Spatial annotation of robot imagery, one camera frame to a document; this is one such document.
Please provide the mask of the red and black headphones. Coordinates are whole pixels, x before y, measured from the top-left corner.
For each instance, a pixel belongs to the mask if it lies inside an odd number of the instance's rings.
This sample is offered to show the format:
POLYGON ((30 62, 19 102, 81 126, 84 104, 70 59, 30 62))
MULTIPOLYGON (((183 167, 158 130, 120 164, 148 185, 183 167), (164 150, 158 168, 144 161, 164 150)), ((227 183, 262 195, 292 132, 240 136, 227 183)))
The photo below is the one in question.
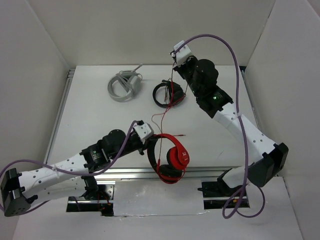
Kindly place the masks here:
POLYGON ((147 141, 147 158, 152 169, 158 175, 161 181, 172 185, 177 183, 185 174, 186 168, 190 162, 190 156, 186 148, 174 136, 168 133, 154 134, 147 141), (167 164, 161 165, 161 160, 156 160, 155 147, 158 140, 170 140, 174 147, 170 148, 166 154, 167 164))

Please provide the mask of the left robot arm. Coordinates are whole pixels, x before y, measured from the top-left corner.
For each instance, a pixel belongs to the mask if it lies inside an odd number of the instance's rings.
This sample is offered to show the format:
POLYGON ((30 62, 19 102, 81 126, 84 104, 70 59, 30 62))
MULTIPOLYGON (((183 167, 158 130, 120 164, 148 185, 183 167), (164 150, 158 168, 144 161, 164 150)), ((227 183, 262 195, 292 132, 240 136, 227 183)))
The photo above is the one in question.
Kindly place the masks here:
POLYGON ((93 199, 99 187, 95 179, 119 158, 134 151, 140 154, 154 135, 147 125, 134 126, 123 132, 115 129, 80 153, 52 165, 34 161, 40 167, 18 171, 16 160, 1 170, 1 211, 6 217, 30 213, 49 201, 65 197, 93 199))

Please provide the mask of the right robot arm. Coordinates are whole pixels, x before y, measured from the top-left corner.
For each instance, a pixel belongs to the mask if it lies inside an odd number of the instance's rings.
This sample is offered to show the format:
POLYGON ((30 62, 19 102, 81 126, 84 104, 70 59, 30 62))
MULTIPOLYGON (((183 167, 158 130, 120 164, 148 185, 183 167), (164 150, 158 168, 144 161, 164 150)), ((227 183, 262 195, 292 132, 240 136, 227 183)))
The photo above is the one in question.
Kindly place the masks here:
POLYGON ((212 119, 225 127, 245 145, 245 165, 225 171, 217 179, 217 189, 231 196, 243 184, 264 187, 284 168, 289 148, 262 133, 236 109, 233 99, 217 85, 218 71, 212 61, 194 55, 173 57, 174 71, 188 84, 197 105, 212 119))

